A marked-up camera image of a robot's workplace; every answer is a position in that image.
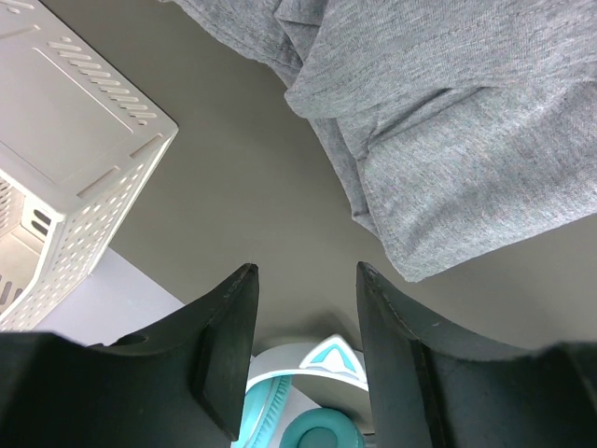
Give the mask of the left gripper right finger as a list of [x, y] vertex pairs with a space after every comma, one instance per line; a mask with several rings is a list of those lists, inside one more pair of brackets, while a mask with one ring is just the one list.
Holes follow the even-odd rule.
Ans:
[[365, 262], [356, 297], [381, 447], [595, 445], [594, 343], [499, 343], [418, 303]]

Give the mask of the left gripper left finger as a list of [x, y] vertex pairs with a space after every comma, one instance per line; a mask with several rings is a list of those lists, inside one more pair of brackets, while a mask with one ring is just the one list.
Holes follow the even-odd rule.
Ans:
[[244, 264], [110, 345], [1, 336], [5, 447], [228, 447], [240, 434], [259, 296]]

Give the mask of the grey t shirt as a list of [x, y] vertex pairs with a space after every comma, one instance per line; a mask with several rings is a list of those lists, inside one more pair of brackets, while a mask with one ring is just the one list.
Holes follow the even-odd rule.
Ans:
[[418, 282], [596, 211], [592, 1], [184, 1], [266, 64]]

